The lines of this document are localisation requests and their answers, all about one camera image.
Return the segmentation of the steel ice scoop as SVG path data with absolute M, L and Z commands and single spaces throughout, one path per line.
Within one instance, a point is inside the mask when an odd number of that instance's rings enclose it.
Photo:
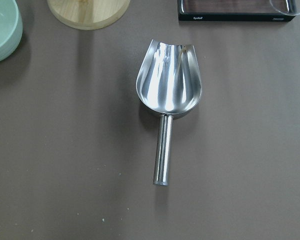
M 173 45 L 153 39 L 135 86 L 142 104 L 159 117 L 153 184 L 168 186 L 173 120 L 195 108 L 202 95 L 194 45 Z

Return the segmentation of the black rectangular tray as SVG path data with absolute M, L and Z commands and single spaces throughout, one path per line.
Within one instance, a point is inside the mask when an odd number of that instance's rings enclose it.
M 269 0 L 178 0 L 180 21 L 290 22 Z

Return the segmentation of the wooden mug tree stand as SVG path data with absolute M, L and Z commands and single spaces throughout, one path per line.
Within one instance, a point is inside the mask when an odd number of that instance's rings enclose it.
M 79 30 L 112 25 L 127 11 L 129 0 L 48 0 L 52 14 L 63 24 Z

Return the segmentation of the mint green bowl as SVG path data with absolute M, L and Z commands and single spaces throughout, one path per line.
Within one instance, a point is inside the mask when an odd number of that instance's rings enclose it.
M 23 22 L 15 0 L 0 0 L 0 61 L 18 47 L 23 34 Z

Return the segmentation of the clear glass in tray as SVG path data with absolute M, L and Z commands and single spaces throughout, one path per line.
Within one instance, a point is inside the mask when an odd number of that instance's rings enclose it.
M 293 17 L 300 15 L 300 0 L 269 0 L 269 3 L 283 15 Z

